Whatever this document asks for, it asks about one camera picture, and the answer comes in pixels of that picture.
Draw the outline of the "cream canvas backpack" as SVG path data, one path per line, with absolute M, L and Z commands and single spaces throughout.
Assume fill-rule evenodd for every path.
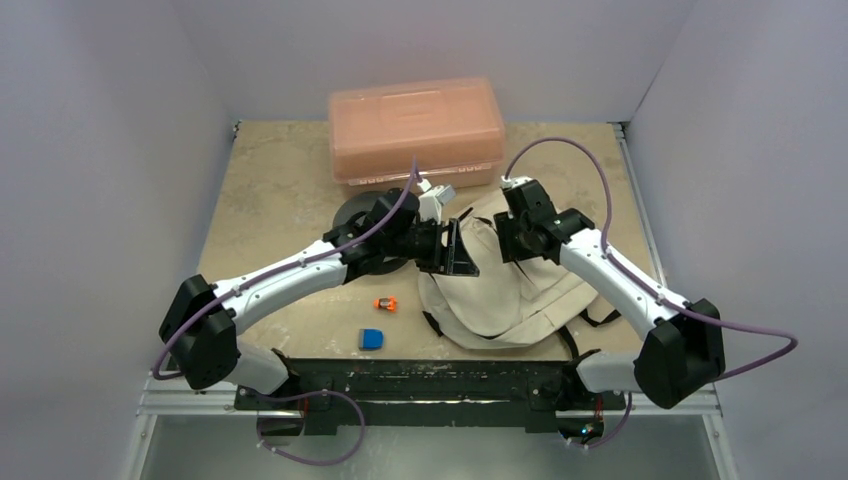
M 494 215 L 507 209 L 496 190 L 470 203 L 459 219 L 461 240 L 476 277 L 420 273 L 418 291 L 431 329 L 465 350 L 533 346 L 580 319 L 605 327 L 621 315 L 590 316 L 599 294 L 577 274 L 542 258 L 504 263 Z

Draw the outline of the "pink translucent storage box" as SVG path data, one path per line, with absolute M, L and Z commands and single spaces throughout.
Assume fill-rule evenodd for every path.
M 412 164 L 456 187 L 490 183 L 505 126 L 484 77 L 338 91 L 328 100 L 331 175 L 350 188 L 405 180 Z

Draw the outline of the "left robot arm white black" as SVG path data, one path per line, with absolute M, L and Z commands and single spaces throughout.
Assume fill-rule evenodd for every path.
M 450 185 L 416 196 L 391 189 L 371 209 L 333 227 L 295 255 L 251 273 L 209 282 L 184 280 L 159 328 L 165 353 L 194 390 L 220 382 L 259 392 L 272 408 L 297 399 L 298 382 L 284 355 L 241 341 L 265 317 L 309 295 L 372 275 L 387 260 L 412 261 L 424 272 L 476 277 L 459 221 L 441 219 L 455 196 Z

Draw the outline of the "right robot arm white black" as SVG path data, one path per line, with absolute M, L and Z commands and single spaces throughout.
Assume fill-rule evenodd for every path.
M 726 369 L 720 327 L 697 320 L 715 318 L 708 300 L 690 302 L 659 287 L 616 249 L 580 211 L 559 212 L 543 186 L 530 177 L 502 179 L 508 209 L 495 215 L 506 263 L 543 258 L 576 274 L 607 300 L 637 333 L 632 353 L 592 350 L 567 363 L 561 381 L 564 399 L 584 407 L 600 393 L 636 392 L 670 409 Z

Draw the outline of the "small orange toy car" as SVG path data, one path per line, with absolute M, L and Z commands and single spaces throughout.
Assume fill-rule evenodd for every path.
M 374 307 L 378 310 L 395 312 L 397 309 L 397 300 L 395 297 L 382 297 L 374 301 Z

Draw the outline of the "black filament spool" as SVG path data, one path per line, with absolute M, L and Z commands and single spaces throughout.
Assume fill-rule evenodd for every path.
M 332 226 L 336 227 L 348 223 L 352 218 L 354 222 L 360 222 L 359 218 L 372 210 L 374 203 L 383 195 L 383 192 L 365 191 L 347 199 L 336 211 Z M 397 257 L 386 257 L 382 263 L 369 272 L 372 276 L 387 275 L 396 272 L 406 265 L 407 261 Z

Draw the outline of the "blue eraser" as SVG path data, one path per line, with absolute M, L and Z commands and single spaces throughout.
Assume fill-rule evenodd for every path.
M 359 332 L 358 348 L 361 351 L 380 350 L 384 345 L 384 333 L 379 329 L 365 328 Z

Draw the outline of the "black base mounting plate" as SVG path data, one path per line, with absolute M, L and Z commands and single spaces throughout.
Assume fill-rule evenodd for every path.
M 296 359 L 294 379 L 261 397 L 237 386 L 231 410 L 274 440 L 342 427 L 512 427 L 593 441 L 625 397 L 588 393 L 566 361 Z

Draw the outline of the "aluminium rail right side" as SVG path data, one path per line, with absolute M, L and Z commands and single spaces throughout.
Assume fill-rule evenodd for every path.
M 707 300 L 690 302 L 667 286 L 656 242 L 637 182 L 630 150 L 621 123 L 612 125 L 627 169 L 634 202 L 639 210 L 643 234 L 653 272 L 646 276 L 648 305 L 663 311 L 653 315 L 653 329 L 636 359 L 635 373 L 646 383 L 641 393 L 663 409 L 672 409 L 692 394 L 710 386 L 724 372 L 724 346 L 720 325 L 703 323 L 692 316 L 718 310 Z

